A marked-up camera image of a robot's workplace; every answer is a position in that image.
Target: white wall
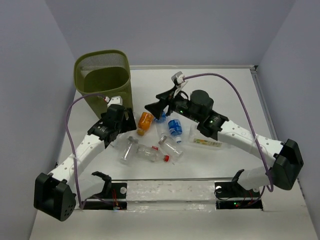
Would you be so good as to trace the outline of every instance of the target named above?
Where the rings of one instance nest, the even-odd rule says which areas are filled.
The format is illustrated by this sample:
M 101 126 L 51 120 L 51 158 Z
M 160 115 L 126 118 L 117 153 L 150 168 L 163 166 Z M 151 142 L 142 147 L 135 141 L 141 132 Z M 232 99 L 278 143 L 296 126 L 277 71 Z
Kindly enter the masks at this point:
M 258 74 L 281 140 L 299 143 L 306 203 L 320 237 L 320 1 L 298 0 L 263 57 Z
M 37 175 L 54 167 L 74 57 L 43 0 L 0 1 L 0 239 L 26 240 Z
M 77 59 L 123 50 L 131 65 L 257 65 L 295 0 L 46 0 Z

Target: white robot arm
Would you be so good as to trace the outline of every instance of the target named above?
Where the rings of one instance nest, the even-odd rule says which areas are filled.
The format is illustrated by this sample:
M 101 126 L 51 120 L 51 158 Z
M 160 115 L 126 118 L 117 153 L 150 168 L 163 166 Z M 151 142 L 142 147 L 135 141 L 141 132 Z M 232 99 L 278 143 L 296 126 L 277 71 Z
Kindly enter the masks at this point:
M 122 106 L 121 97 L 113 97 L 108 103 L 107 112 L 101 114 L 101 119 L 89 129 L 77 147 L 76 168 L 74 155 L 71 154 L 49 174 L 41 173 L 36 178 L 34 207 L 60 221 L 65 221 L 76 206 L 76 194 L 72 191 L 75 185 L 75 170 L 77 169 L 79 176 L 118 134 L 136 129 L 132 109 Z M 103 189 L 108 191 L 111 188 L 111 178 L 101 172 L 93 172 L 89 178 L 82 179 L 82 183 L 81 195 L 84 199 L 100 193 Z
M 226 80 L 232 87 L 232 83 L 225 77 L 215 73 L 198 74 L 184 77 L 182 72 L 176 73 L 171 79 L 174 87 L 155 96 L 158 102 L 145 106 L 157 119 L 168 106 L 166 115 L 176 112 L 198 123 L 197 129 L 206 137 L 229 143 L 249 154 L 261 158 L 257 147 L 258 140 L 265 165 L 252 170 L 239 170 L 225 192 L 241 192 L 268 186 L 271 178 L 273 184 L 281 189 L 290 190 L 296 181 L 301 168 L 304 165 L 298 144 L 288 139 L 286 143 L 272 140 L 260 135 L 253 137 L 252 133 L 213 110 L 214 101 L 203 90 L 195 90 L 190 98 L 182 91 L 187 79 L 204 75 L 214 75 Z

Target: water bottle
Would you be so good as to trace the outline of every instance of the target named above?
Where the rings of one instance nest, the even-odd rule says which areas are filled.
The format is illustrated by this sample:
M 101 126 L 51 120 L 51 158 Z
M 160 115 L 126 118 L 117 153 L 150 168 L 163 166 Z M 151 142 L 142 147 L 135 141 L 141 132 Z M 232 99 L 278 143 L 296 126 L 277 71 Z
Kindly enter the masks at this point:
M 182 126 L 181 122 L 178 119 L 178 116 L 176 114 L 171 114 L 168 117 L 168 127 L 171 134 L 171 137 L 175 139 L 175 141 L 179 144 L 182 141 L 181 135 L 182 135 Z
M 167 124 L 167 117 L 164 111 L 162 112 L 160 119 L 155 118 L 153 121 L 155 124 L 156 132 L 160 139 L 164 136 L 170 136 L 169 128 Z
M 162 152 L 158 151 L 158 148 L 156 146 L 149 147 L 143 144 L 139 144 L 136 155 L 138 157 L 147 159 L 153 163 L 155 162 L 161 163 L 161 162 L 169 161 L 169 156 L 164 155 Z
M 129 136 L 119 152 L 119 158 L 123 164 L 129 165 L 138 150 L 138 140 Z
M 179 159 L 183 154 L 182 147 L 169 136 L 163 136 L 159 141 L 160 148 L 174 159 Z

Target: olive green wastebasket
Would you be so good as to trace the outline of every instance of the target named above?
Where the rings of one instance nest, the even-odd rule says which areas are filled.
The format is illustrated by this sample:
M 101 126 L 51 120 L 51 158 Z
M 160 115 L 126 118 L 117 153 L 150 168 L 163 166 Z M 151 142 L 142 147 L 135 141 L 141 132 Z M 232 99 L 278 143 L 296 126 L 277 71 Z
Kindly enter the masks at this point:
M 121 96 L 125 107 L 133 107 L 130 66 L 122 51 L 103 50 L 81 56 L 74 64 L 73 77 L 75 88 L 83 96 L 92 93 L 109 98 Z M 102 98 L 89 96 L 85 100 L 98 118 L 107 111 Z

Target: black bracket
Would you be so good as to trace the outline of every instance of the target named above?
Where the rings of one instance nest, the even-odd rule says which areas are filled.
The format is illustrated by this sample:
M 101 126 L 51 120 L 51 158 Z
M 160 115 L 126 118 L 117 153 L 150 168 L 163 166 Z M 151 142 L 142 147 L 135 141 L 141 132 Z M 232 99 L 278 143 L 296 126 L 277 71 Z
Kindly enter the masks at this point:
M 33 206 L 61 222 L 74 211 L 75 197 L 66 180 L 59 181 L 44 173 L 35 179 Z

